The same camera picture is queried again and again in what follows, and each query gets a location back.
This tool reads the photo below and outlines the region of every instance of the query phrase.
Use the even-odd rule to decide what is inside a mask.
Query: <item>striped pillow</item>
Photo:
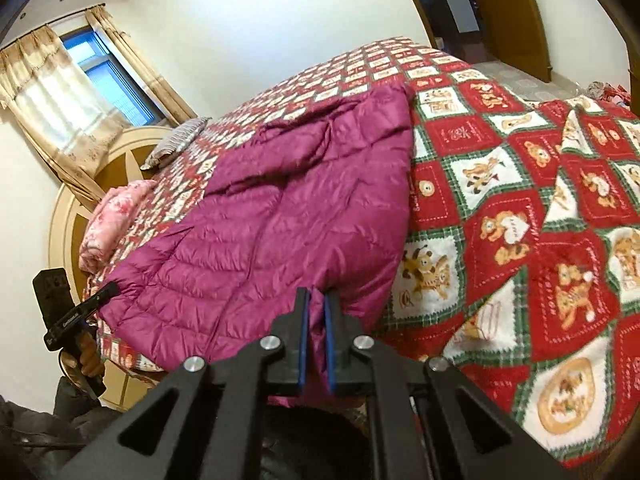
[[[145,163],[140,166],[141,170],[151,170],[155,167],[164,168],[171,164],[187,146],[191,144],[202,130],[207,126],[210,117],[199,117],[184,121],[180,126],[176,126],[171,133],[158,142],[146,158]]]

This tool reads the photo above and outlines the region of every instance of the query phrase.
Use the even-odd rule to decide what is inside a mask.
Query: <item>puffer jacket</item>
[[[398,270],[413,148],[400,83],[276,121],[218,161],[204,198],[110,274],[112,332],[166,370],[232,357],[312,291],[309,334],[324,369],[322,294],[368,330]]]

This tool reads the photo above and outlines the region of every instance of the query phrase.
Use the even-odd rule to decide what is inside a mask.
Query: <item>hand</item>
[[[95,343],[91,334],[84,332],[78,338],[78,345],[80,347],[80,364],[82,368],[80,372],[87,377],[95,377],[96,375],[104,375],[104,364],[98,355],[98,345]],[[60,360],[65,368],[69,371],[77,371],[78,362],[67,352],[63,351],[60,354]]]

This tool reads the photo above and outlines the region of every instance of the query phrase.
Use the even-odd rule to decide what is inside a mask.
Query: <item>metal screw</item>
[[[449,361],[447,361],[444,357],[437,356],[429,359],[429,368],[434,372],[443,372],[447,368],[449,368]]]
[[[194,355],[193,357],[189,357],[183,364],[184,369],[188,372],[199,372],[204,368],[205,362],[204,359],[200,356]]]
[[[358,350],[369,350],[374,343],[375,341],[373,341],[373,338],[368,335],[359,335],[353,340],[353,345]]]
[[[280,346],[280,338],[276,335],[266,335],[262,339],[260,339],[260,346],[265,350],[275,350],[278,346]]]

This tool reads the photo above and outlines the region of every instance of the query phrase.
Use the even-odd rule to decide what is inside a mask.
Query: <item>curtain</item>
[[[96,34],[174,126],[197,117],[190,106],[133,45],[129,35],[116,26],[113,16],[103,6],[92,7],[85,12],[85,16]]]
[[[47,25],[0,51],[0,105],[84,205],[99,202],[104,191],[93,177],[130,124]]]

